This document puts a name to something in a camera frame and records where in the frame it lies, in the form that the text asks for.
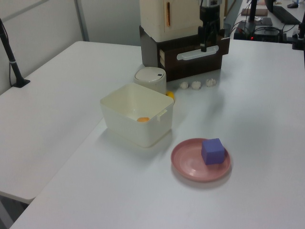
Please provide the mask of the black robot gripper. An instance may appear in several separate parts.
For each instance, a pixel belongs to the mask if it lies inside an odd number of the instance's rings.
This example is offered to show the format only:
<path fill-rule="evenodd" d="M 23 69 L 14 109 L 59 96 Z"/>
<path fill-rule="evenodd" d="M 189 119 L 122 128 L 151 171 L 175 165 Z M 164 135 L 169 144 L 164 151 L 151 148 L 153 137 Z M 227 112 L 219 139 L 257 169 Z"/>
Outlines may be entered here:
<path fill-rule="evenodd" d="M 200 6 L 200 20 L 203 22 L 203 26 L 198 27 L 198 38 L 201 51 L 206 52 L 207 27 L 210 27 L 210 45 L 216 45 L 217 42 L 217 36 L 220 29 L 220 5 L 211 7 Z"/>

